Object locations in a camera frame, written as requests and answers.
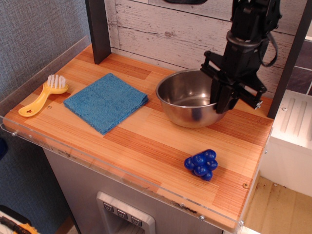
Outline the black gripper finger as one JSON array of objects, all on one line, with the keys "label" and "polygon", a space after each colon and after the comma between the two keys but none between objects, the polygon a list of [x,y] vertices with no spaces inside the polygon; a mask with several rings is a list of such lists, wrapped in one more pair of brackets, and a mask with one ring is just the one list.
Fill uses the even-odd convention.
[{"label": "black gripper finger", "polygon": [[232,110],[239,100],[238,91],[229,85],[221,85],[217,94],[216,112],[223,114]]},{"label": "black gripper finger", "polygon": [[219,76],[213,76],[210,96],[211,104],[219,102],[223,84],[224,83],[219,79]]}]

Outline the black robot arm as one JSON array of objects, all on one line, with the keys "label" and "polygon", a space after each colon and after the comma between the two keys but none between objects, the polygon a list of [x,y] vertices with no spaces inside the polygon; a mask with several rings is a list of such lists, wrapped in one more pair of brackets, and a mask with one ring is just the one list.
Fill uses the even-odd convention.
[{"label": "black robot arm", "polygon": [[235,0],[232,26],[227,32],[223,55],[206,51],[201,71],[212,78],[211,103],[222,114],[235,107],[241,99],[254,109],[261,104],[267,91],[257,76],[260,66],[271,67],[277,57],[265,63],[268,45],[278,49],[271,32],[281,19],[278,0]]}]

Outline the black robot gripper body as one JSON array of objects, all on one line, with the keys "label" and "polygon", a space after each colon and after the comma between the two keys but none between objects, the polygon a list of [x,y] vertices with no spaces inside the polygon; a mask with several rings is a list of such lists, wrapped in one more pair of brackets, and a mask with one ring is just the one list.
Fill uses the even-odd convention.
[{"label": "black robot gripper body", "polygon": [[211,79],[219,76],[224,83],[234,87],[239,99],[254,109],[262,104],[262,95],[267,91],[257,76],[261,60],[267,49],[267,40],[239,41],[228,38],[224,55],[206,51],[201,71]]}]

